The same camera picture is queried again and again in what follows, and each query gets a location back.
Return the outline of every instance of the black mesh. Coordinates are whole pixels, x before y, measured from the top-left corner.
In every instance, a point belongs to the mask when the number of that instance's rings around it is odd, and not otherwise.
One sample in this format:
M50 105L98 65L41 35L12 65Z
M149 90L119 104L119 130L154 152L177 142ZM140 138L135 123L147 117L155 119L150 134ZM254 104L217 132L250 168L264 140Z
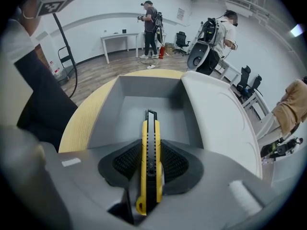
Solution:
M161 163L163 164L165 183L183 175L189 168L188 160L166 145L161 146Z
M138 146L131 148L113 160L113 167L130 180L142 159L142 150Z

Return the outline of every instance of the white sticker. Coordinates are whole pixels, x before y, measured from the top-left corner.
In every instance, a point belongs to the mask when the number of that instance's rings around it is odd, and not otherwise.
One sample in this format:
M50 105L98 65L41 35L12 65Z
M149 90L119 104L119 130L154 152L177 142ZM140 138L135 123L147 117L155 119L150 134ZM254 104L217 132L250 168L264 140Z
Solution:
M67 167L67 166L71 166L71 165L74 165L74 164L80 163L80 162L81 162L80 159L74 158L74 159L70 159L70 160L63 161L63 162L62 162L62 165L63 165L64 167Z

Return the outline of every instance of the ladder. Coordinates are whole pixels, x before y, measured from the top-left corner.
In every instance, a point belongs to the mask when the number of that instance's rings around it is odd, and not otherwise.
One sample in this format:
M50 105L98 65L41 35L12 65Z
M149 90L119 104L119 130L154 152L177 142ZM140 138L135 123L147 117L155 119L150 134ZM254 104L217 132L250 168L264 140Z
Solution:
M187 55L191 52L191 50L193 49L194 45L197 43L198 41L198 37L200 36L201 32L202 32L202 27L203 27L203 22L201 22L200 28L197 31L197 34L195 36L195 38L193 39L193 41L191 42L189 49L187 50Z

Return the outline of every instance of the white t-shirt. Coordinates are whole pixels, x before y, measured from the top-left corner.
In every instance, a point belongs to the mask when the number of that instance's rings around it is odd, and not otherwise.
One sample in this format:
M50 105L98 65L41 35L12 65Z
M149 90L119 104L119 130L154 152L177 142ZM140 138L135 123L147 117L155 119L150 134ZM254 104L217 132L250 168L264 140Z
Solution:
M216 51L221 58L226 47L224 40L226 39L232 43L235 43L236 27L232 25L226 18L217 19L217 22L219 24L219 30L215 41L218 42L218 44L213 46L213 50Z
M17 21L9 19L1 37L2 49L15 63L34 50L32 40L25 28Z

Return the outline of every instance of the black cap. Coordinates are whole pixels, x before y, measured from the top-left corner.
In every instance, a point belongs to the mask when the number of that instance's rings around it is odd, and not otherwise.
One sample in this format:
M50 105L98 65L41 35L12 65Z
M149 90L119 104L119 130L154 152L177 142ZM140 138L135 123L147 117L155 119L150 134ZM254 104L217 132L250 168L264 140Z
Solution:
M141 3L141 6L144 6L144 4L146 4L146 3L148 3L148 4L150 4L150 5L152 5L152 4L153 4L153 2L151 2L151 1L147 0L147 1L145 1L144 3Z

